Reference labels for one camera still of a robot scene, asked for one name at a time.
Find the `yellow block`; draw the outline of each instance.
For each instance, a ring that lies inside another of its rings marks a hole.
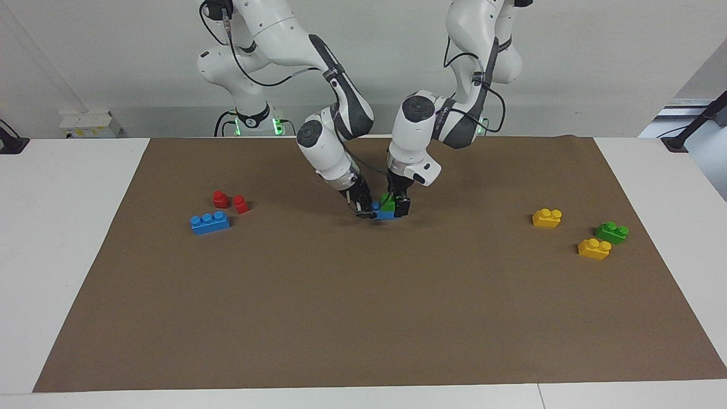
[[[583,240],[578,245],[578,254],[596,260],[603,260],[611,254],[612,248],[613,245],[609,242],[599,242],[597,239]]]
[[[537,227],[550,227],[554,229],[561,224],[563,213],[560,210],[541,209],[533,215],[533,225]]]

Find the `black stand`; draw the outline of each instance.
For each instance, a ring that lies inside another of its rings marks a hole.
[[[28,138],[14,138],[2,128],[0,128],[0,140],[2,140],[3,144],[2,149],[0,149],[0,155],[17,155],[31,141]]]
[[[684,147],[684,143],[689,139],[699,128],[702,127],[707,121],[714,118],[715,115],[719,114],[725,107],[727,107],[727,91],[720,95],[715,102],[709,104],[707,109],[704,110],[702,115],[699,115],[689,126],[682,131],[679,136],[674,138],[662,138],[662,142],[666,145],[670,152],[679,154],[687,154],[689,151]]]

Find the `cable clip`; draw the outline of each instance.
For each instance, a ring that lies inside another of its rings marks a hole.
[[[472,75],[472,82],[475,83],[476,87],[482,85],[485,82],[485,73],[476,72],[474,75]]]
[[[328,71],[323,73],[323,77],[326,81],[331,82],[336,79],[339,75],[345,74],[346,70],[343,69],[343,65],[336,64],[332,66]]]

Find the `blue 2x4 brick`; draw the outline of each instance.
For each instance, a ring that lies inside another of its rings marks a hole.
[[[216,212],[214,215],[207,213],[199,217],[194,216],[190,220],[192,231],[198,236],[201,234],[214,233],[215,231],[226,230],[230,228],[230,219],[225,212]]]

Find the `red block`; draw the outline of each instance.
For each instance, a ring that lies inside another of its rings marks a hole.
[[[247,207],[247,202],[245,202],[244,197],[235,196],[235,199],[233,199],[233,202],[235,202],[235,208],[237,209],[238,214],[243,214],[243,213],[250,211],[250,208]]]
[[[212,194],[212,203],[217,209],[227,209],[230,207],[230,198],[221,191],[216,191]]]

